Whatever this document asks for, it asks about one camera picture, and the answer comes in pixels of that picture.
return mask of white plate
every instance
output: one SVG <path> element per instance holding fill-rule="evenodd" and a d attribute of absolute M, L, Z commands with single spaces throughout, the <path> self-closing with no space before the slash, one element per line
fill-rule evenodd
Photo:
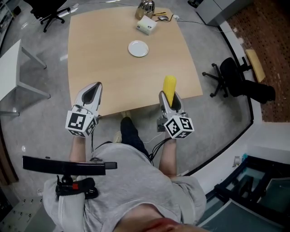
<path fill-rule="evenodd" d="M 143 41 L 135 40 L 129 43 L 129 52 L 136 57 L 143 57 L 149 52 L 149 47 Z"/>

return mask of red clip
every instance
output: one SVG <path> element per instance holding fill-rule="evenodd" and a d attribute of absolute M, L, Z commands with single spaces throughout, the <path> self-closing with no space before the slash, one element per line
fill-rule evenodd
<path fill-rule="evenodd" d="M 77 190 L 78 189 L 78 184 L 72 184 L 72 188 Z"/>

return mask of black pants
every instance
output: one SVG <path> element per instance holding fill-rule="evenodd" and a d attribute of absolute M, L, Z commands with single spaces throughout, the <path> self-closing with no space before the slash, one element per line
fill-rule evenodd
<path fill-rule="evenodd" d="M 122 143 L 135 147 L 149 158 L 148 151 L 145 149 L 142 140 L 138 136 L 138 130 L 134 126 L 131 118 L 125 117 L 121 121 Z"/>

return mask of white wall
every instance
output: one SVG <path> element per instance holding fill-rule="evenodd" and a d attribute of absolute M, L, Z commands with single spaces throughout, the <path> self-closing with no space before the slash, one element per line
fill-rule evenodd
<path fill-rule="evenodd" d="M 236 35 L 231 31 L 227 22 L 220 25 L 229 40 L 240 64 L 242 57 L 246 57 Z M 247 80 L 253 81 L 251 71 L 244 72 Z M 204 192 L 213 190 L 216 184 L 221 183 L 232 173 L 235 156 L 245 153 L 258 158 L 290 164 L 290 123 L 267 123 L 262 121 L 261 105 L 251 100 L 254 123 L 253 125 L 226 151 L 220 154 L 208 165 L 192 176 L 199 180 Z"/>

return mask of table leg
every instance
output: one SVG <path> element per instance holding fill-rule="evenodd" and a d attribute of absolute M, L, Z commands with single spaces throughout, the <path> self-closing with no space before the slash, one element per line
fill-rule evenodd
<path fill-rule="evenodd" d="M 0 111 L 0 116 L 19 116 L 19 112 Z"/>
<path fill-rule="evenodd" d="M 46 69 L 46 64 L 43 63 L 36 55 L 34 55 L 32 52 L 30 52 L 27 48 L 24 48 L 22 45 L 21 45 L 21 50 L 22 52 L 27 55 L 31 60 L 35 61 L 36 63 L 39 63 L 43 69 Z"/>
<path fill-rule="evenodd" d="M 17 83 L 17 86 L 23 88 L 24 90 L 30 90 L 32 92 L 38 93 L 38 94 L 43 95 L 43 96 L 47 97 L 48 99 L 50 99 L 50 94 L 48 94 L 46 92 L 43 92 L 43 91 L 41 91 L 41 90 L 39 90 L 37 88 L 34 88 L 34 87 L 30 86 L 30 85 L 24 84 L 24 83 L 22 83 L 20 81 Z"/>

